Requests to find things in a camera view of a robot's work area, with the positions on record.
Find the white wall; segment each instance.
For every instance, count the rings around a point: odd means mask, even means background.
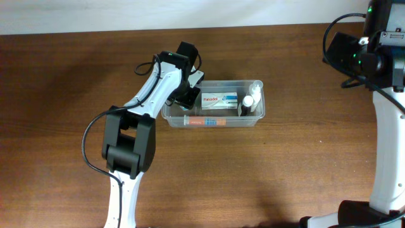
[[[331,22],[369,0],[1,0],[0,34]]]

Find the wood grain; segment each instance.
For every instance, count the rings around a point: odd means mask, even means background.
[[[147,78],[134,65],[180,41],[197,46],[206,80],[262,80],[266,116],[236,129],[174,129],[159,117],[139,226],[252,227],[368,200],[377,139],[371,93],[341,89],[346,78],[322,63],[326,26],[0,36],[0,226],[104,225],[109,179],[83,162],[82,133],[140,89]],[[362,24],[337,30],[361,35]],[[99,167],[103,128],[104,120],[87,141]]]

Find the white bottle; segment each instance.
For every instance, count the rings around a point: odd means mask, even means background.
[[[261,100],[261,89],[263,88],[263,83],[259,80],[255,80],[253,84],[249,86],[249,93],[253,97],[253,104],[251,108],[251,112],[256,110],[260,100]]]
[[[240,117],[248,116],[248,114],[250,114],[250,112],[251,112],[253,102],[254,102],[254,100],[253,100],[252,96],[244,97],[243,101],[239,104],[239,107],[238,107],[238,116],[240,116]]]

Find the wooden table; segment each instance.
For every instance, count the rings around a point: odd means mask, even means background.
[[[206,80],[262,80],[266,116],[237,129],[174,129],[159,117],[138,226],[253,227],[367,201],[377,139],[372,94],[341,89],[346,77],[322,63],[326,26],[1,36],[0,227],[104,225],[109,179],[83,162],[83,131],[141,88],[147,77],[134,65],[180,41],[196,45]],[[103,129],[104,120],[87,141],[99,167]]]

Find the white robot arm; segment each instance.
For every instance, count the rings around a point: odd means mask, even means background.
[[[152,72],[142,89],[122,108],[111,107],[97,116],[85,131],[82,153],[85,162],[94,170],[110,176],[111,194],[105,228],[134,228],[135,206],[139,184],[151,166],[155,146],[155,119],[166,100],[191,109],[200,89],[195,87],[204,79],[199,67],[193,67],[201,57],[194,45],[182,42],[176,53],[163,51],[155,55]],[[106,115],[103,158],[109,172],[89,163],[85,156],[85,138],[91,125]],[[121,130],[134,129],[136,138]]]
[[[366,17],[361,39],[338,33],[328,53],[326,36],[339,20]],[[377,169],[370,202],[343,201],[339,212],[304,217],[300,226],[404,227],[405,210],[405,1],[372,0],[367,15],[344,15],[324,37],[326,62],[373,90],[377,114]]]

